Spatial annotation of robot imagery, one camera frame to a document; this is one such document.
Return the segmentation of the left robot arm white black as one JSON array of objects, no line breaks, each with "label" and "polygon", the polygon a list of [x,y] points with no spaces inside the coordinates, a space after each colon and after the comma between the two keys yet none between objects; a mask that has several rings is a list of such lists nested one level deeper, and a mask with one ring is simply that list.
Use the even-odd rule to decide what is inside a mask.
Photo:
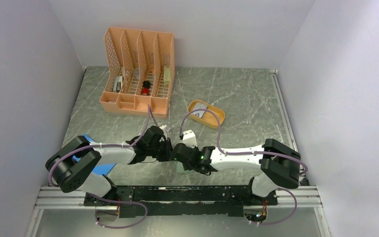
[{"label": "left robot arm white black", "polygon": [[144,133],[124,143],[95,143],[84,136],[71,140],[45,164],[50,185],[62,192],[76,190],[88,193],[91,203],[131,204],[120,196],[118,187],[105,174],[94,172],[95,167],[105,164],[132,165],[143,163],[147,158],[168,161],[172,144],[168,138],[167,125],[147,128]]}]

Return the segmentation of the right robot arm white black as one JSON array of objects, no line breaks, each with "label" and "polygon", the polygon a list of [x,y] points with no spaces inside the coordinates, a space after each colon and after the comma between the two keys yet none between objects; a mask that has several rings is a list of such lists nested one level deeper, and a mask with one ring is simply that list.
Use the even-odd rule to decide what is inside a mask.
[{"label": "right robot arm white black", "polygon": [[180,162],[185,170],[205,175],[225,169],[257,169],[259,173],[251,178],[246,192],[251,204],[259,204],[278,188],[298,188],[304,165],[300,153],[275,139],[266,139],[263,145],[233,149],[199,149],[179,143],[171,151],[170,160]]}]

